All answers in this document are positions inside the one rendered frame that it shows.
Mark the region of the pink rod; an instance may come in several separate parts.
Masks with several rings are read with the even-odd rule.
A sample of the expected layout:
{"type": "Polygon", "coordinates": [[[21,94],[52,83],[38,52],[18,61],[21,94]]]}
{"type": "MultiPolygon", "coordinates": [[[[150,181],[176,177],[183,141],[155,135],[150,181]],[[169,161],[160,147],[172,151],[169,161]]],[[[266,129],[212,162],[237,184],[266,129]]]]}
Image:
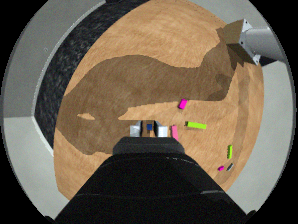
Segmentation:
{"type": "Polygon", "coordinates": [[[176,125],[171,126],[171,132],[172,132],[172,137],[174,137],[178,141],[178,134],[177,134],[177,126],[176,125]]]}

